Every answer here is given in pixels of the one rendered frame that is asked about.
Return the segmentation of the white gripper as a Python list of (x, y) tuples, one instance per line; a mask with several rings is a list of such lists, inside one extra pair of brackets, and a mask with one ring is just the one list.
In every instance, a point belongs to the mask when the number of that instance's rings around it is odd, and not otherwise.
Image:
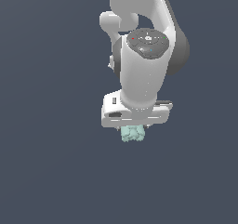
[(169, 112), (173, 107), (170, 100), (156, 100), (152, 113), (143, 119), (134, 119), (132, 111), (125, 107), (120, 101), (120, 90), (109, 93), (103, 98), (101, 108), (101, 125), (103, 127), (119, 128), (126, 125), (163, 124), (169, 117)]

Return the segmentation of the pale green lumpy object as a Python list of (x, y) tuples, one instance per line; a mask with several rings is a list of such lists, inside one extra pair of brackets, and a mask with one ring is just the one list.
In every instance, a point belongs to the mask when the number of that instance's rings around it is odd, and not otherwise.
[(145, 130), (143, 125), (127, 125), (121, 127), (121, 137), (123, 142), (131, 140), (143, 141)]

